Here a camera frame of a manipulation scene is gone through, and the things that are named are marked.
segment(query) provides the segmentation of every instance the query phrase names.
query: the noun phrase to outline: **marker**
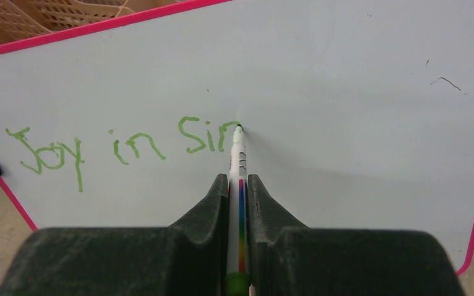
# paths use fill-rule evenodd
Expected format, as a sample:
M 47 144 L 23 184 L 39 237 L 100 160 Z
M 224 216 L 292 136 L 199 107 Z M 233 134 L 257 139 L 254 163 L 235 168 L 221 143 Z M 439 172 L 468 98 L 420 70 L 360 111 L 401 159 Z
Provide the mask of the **marker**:
M 233 133 L 230 154 L 228 195 L 228 260 L 226 267 L 226 295 L 248 296 L 251 285 L 247 231 L 246 146 L 241 125 Z

